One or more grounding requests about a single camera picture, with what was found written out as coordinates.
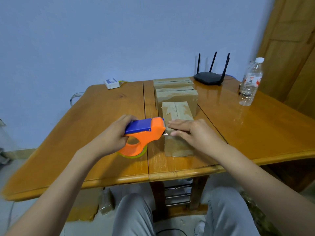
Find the baseboard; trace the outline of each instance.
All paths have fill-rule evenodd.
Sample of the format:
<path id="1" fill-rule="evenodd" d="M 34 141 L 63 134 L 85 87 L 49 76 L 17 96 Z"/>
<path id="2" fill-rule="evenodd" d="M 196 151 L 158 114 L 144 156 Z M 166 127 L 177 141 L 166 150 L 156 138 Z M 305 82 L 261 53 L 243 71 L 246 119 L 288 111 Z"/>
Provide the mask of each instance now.
<path id="1" fill-rule="evenodd" d="M 28 159 L 35 150 L 36 150 L 35 148 L 32 148 L 32 149 L 24 149 L 24 150 L 17 150 L 17 151 L 9 151 L 9 152 L 3 152 L 2 155 L 12 160 Z"/>

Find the person's right hand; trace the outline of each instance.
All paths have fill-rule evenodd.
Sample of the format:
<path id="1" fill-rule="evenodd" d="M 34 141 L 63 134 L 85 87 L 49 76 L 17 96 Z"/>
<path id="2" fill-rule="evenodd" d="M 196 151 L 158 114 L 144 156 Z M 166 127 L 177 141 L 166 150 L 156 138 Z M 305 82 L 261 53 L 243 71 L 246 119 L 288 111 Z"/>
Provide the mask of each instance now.
<path id="1" fill-rule="evenodd" d="M 182 137 L 191 146 L 214 159 L 218 159 L 223 151 L 229 148 L 229 145 L 203 119 L 196 121 L 176 119 L 169 121 L 168 127 L 178 130 L 171 132 L 171 136 Z"/>

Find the hand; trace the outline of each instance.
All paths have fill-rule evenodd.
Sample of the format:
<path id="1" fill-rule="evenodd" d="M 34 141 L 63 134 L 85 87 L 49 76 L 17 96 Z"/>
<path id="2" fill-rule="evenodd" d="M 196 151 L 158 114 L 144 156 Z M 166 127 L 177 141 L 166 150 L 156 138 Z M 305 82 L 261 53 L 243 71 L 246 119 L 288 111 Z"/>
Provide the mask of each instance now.
<path id="1" fill-rule="evenodd" d="M 122 115 L 85 147 L 88 147 L 98 159 L 119 151 L 127 143 L 129 137 L 124 137 L 124 134 L 126 126 L 132 120 L 137 120 L 137 118 L 132 115 Z"/>
<path id="2" fill-rule="evenodd" d="M 178 129 L 171 136 L 180 136 L 191 146 L 217 160 L 229 145 L 208 126 L 203 119 L 196 121 L 176 119 L 168 122 L 168 127 Z"/>

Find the black router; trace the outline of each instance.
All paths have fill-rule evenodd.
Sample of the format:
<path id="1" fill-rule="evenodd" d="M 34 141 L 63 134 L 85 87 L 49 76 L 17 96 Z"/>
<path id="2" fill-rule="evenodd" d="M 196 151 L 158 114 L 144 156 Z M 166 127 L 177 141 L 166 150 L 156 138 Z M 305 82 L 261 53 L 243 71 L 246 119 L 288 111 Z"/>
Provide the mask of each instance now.
<path id="1" fill-rule="evenodd" d="M 215 62 L 215 56 L 213 57 L 212 64 L 211 64 L 211 67 L 210 67 L 210 71 L 209 72 L 200 72 L 199 73 L 199 63 L 200 63 L 200 54 L 199 54 L 197 74 L 195 74 L 195 76 L 194 76 L 195 80 L 197 80 L 200 83 L 206 84 L 206 85 L 219 85 L 219 86 L 221 85 L 221 83 L 224 80 L 227 64 L 229 63 L 229 60 L 230 60 L 230 58 L 229 58 L 230 57 L 230 53 L 227 55 L 226 63 L 225 63 L 225 67 L 224 67 L 222 75 L 218 75 L 216 73 L 212 73 L 211 72 L 213 63 Z"/>

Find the white electrical box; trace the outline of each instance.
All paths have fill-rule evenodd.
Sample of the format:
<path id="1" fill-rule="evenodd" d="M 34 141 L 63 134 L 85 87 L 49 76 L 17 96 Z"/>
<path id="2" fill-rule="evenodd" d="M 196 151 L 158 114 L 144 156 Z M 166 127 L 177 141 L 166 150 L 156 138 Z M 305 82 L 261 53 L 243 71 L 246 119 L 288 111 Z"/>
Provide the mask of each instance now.
<path id="1" fill-rule="evenodd" d="M 114 88 L 119 88 L 120 84 L 116 79 L 106 79 L 105 81 L 105 85 L 108 89 L 114 89 Z"/>

